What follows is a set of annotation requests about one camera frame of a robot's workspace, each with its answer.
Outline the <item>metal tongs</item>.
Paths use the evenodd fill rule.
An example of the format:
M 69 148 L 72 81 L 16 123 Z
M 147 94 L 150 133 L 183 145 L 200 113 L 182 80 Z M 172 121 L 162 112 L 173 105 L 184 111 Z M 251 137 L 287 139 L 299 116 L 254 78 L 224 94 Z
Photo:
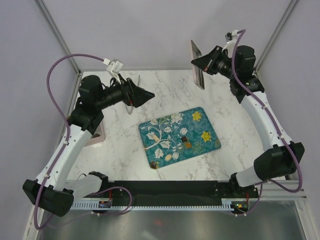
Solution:
M 138 76 L 136 85 L 137 85 L 138 87 L 141 85 L 141 76 L 140 76 L 140 75 Z M 126 109 L 127 114 L 128 114 L 128 115 L 131 115 L 131 114 L 133 113 L 134 107 L 133 107 L 133 106 L 125 105 L 125 109 Z

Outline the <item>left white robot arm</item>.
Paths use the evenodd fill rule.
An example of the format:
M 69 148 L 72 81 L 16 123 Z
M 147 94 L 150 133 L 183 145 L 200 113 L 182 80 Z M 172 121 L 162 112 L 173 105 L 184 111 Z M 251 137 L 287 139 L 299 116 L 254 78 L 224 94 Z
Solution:
M 138 108 L 155 97 L 130 78 L 103 87 L 96 75 L 83 78 L 78 92 L 79 98 L 58 148 L 41 173 L 34 180 L 27 179 L 22 186 L 35 209 L 41 208 L 58 217 L 63 217 L 74 202 L 90 194 L 105 197 L 109 193 L 108 177 L 97 171 L 80 180 L 67 180 L 81 150 L 102 122 L 103 109 L 119 102 Z

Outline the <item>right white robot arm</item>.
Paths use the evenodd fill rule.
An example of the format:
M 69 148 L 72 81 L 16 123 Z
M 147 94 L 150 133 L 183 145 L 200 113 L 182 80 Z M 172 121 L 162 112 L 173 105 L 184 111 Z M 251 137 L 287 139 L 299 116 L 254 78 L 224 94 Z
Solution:
M 195 84 L 205 88 L 204 73 L 228 78 L 230 91 L 250 116 L 264 150 L 251 167 L 231 176 L 229 193 L 238 198 L 246 193 L 248 186 L 300 173 L 298 166 L 305 148 L 289 137 L 269 107 L 265 89 L 253 74 L 254 49 L 240 45 L 236 47 L 235 55 L 228 57 L 227 49 L 217 45 L 210 53 L 202 55 L 192 42 L 190 52 Z

